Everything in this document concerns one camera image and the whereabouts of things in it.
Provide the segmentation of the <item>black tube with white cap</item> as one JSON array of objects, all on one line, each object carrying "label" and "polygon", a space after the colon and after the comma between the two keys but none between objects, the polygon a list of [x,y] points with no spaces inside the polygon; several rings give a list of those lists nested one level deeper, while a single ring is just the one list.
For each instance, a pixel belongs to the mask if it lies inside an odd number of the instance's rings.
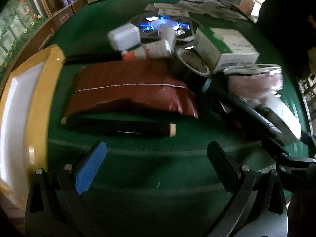
[{"label": "black tube with white cap", "polygon": [[169,122],[95,119],[71,115],[60,124],[66,129],[91,135],[131,136],[142,139],[174,137],[176,125]]}]

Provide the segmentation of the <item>white and black medicine box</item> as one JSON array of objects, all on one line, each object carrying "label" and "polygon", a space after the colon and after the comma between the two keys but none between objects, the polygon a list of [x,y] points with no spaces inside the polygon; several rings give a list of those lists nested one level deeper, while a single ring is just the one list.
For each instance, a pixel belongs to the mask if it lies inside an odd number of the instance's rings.
[{"label": "white and black medicine box", "polygon": [[261,99],[243,99],[229,94],[220,98],[231,109],[235,119],[258,137],[270,135],[284,144],[299,141],[302,127],[291,110],[274,95]]}]

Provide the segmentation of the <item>pink cotton pad pack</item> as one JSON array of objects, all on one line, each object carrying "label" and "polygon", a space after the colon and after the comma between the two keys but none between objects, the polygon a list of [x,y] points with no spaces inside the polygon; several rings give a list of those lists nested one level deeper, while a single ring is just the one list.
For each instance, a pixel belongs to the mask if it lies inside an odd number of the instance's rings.
[{"label": "pink cotton pad pack", "polygon": [[263,99],[283,88],[282,68],[277,64],[232,66],[223,73],[228,77],[230,91],[242,98]]}]

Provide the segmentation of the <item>roll of adhesive tape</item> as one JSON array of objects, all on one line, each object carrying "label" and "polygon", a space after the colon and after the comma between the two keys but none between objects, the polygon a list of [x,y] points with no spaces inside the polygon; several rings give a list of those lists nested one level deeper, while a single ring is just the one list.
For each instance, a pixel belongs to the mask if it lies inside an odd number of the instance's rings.
[{"label": "roll of adhesive tape", "polygon": [[193,51],[184,48],[175,50],[176,58],[190,71],[202,77],[209,77],[211,72],[204,61]]}]

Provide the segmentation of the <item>dark red foil pouch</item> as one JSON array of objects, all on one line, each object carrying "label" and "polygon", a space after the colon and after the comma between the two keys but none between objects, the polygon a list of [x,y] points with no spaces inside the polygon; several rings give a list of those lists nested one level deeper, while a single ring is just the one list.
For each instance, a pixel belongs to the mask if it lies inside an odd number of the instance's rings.
[{"label": "dark red foil pouch", "polygon": [[134,106],[198,117],[193,93],[164,60],[121,60],[85,67],[65,115]]}]

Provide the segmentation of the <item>green and white medicine box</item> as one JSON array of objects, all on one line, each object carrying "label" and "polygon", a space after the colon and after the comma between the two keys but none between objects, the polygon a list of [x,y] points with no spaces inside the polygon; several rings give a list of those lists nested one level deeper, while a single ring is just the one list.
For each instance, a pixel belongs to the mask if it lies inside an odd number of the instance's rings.
[{"label": "green and white medicine box", "polygon": [[235,29],[200,27],[195,33],[193,46],[211,73],[218,73],[232,66],[251,66],[260,55]]}]

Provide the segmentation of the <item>white bottle with orange cap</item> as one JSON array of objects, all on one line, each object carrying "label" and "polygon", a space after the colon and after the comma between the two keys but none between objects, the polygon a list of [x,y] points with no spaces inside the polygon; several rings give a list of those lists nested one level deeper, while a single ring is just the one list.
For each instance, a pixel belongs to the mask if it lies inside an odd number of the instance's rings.
[{"label": "white bottle with orange cap", "polygon": [[168,58],[172,54],[169,42],[167,40],[159,40],[147,44],[143,44],[137,49],[128,51],[122,56],[123,60],[134,59],[162,59]]}]

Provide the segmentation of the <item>white square plastic case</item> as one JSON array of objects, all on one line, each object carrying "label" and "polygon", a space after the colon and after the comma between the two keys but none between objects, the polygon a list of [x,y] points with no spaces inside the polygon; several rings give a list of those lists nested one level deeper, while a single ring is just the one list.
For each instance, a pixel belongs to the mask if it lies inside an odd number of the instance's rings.
[{"label": "white square plastic case", "polygon": [[113,29],[107,37],[111,47],[116,51],[129,50],[141,43],[139,28],[131,23]]}]

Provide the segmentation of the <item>yellow cardboard storage box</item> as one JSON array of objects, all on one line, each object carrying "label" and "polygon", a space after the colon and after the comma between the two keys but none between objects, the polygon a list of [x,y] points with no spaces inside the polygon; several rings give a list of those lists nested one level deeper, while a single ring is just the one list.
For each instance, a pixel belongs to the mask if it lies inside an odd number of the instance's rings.
[{"label": "yellow cardboard storage box", "polygon": [[51,103],[65,56],[57,45],[10,73],[1,95],[1,189],[25,199],[29,174],[47,166]]}]

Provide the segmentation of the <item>small white dropper bottle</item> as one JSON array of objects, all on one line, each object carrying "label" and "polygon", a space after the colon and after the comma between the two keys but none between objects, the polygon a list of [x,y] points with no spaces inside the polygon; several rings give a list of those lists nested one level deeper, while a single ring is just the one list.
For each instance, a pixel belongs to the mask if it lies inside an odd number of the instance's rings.
[{"label": "small white dropper bottle", "polygon": [[172,27],[162,27],[161,39],[168,41],[170,49],[174,50],[176,45],[176,31]]}]

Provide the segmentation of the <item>person in dark clothing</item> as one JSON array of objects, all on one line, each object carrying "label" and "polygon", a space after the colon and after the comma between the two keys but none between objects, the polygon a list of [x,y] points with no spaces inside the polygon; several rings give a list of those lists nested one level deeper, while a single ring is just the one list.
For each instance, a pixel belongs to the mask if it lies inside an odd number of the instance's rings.
[{"label": "person in dark clothing", "polygon": [[265,0],[257,27],[294,77],[315,74],[315,0]]}]

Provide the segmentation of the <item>scattered playing cards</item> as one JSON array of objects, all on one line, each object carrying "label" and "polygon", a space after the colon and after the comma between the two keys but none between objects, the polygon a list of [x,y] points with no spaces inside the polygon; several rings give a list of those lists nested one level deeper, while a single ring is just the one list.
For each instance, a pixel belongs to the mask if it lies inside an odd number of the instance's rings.
[{"label": "scattered playing cards", "polygon": [[154,3],[148,4],[145,11],[155,11],[159,9],[172,9],[177,11],[187,11],[188,13],[207,14],[213,18],[234,22],[236,19],[248,20],[239,9],[232,4],[221,0],[180,0],[175,4]]}]

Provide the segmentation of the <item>wooden cabinet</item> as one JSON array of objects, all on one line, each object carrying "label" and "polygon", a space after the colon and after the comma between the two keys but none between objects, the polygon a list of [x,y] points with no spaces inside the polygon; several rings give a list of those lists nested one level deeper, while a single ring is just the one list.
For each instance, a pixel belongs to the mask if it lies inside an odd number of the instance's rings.
[{"label": "wooden cabinet", "polygon": [[39,15],[31,18],[28,27],[11,42],[5,57],[1,59],[1,81],[32,55],[44,49],[60,27],[87,4],[88,0],[76,0],[51,18],[41,18]]}]

